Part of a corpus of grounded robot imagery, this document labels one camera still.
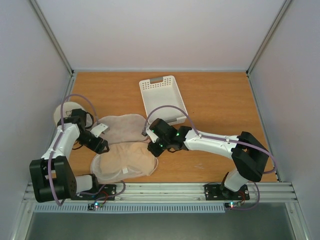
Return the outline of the pink bra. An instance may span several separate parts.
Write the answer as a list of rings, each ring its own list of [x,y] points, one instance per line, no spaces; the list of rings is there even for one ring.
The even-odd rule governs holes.
[[[127,174],[138,172],[150,176],[158,166],[158,160],[148,151],[145,142],[122,142],[112,144],[109,151],[100,155],[103,174]]]

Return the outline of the floral mesh laundry bag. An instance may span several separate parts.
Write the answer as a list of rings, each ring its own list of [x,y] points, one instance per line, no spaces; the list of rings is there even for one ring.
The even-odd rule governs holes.
[[[109,126],[109,130],[102,134],[101,137],[107,140],[110,148],[113,144],[118,143],[148,143],[149,139],[142,135],[142,131],[145,124],[145,118],[139,114],[125,114],[120,116],[105,116],[99,120],[100,123]],[[90,165],[90,171],[97,178],[100,184],[111,184],[124,181],[127,179],[133,179],[138,177],[144,177],[149,175],[142,175],[137,171],[129,173],[109,173],[103,174],[100,169],[100,160],[102,154],[97,154]]]

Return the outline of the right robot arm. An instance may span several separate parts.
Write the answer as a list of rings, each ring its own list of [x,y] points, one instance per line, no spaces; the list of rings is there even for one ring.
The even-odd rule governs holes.
[[[175,128],[157,118],[145,127],[143,134],[150,138],[147,149],[159,157],[164,151],[202,151],[233,161],[235,168],[228,172],[216,191],[219,198],[235,200],[244,193],[248,182],[260,182],[265,173],[268,151],[249,132],[223,136],[198,131],[190,126]]]

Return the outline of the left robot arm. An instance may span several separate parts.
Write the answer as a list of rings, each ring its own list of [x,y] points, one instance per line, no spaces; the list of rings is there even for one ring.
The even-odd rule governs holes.
[[[100,155],[109,151],[107,140],[100,135],[109,127],[103,123],[92,130],[86,126],[87,112],[73,109],[70,116],[57,122],[56,135],[40,159],[33,160],[29,171],[37,202],[55,201],[58,205],[65,199],[72,199],[83,192],[89,199],[96,199],[101,187],[94,174],[75,176],[69,164],[74,144]]]

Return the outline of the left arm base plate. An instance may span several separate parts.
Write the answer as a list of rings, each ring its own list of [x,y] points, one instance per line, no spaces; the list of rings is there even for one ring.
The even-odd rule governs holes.
[[[115,184],[99,184],[94,186],[90,190],[85,190],[77,193],[71,200],[73,201],[94,201],[96,199],[102,198],[105,200],[109,196],[110,200],[114,200],[114,195],[116,194],[117,186]]]

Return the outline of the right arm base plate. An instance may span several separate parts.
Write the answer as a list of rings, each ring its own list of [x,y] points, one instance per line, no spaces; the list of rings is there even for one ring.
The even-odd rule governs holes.
[[[238,191],[233,192],[229,189],[221,190],[221,184],[210,182],[204,186],[204,195],[207,201],[241,201],[250,200],[249,190],[247,185],[243,185]]]

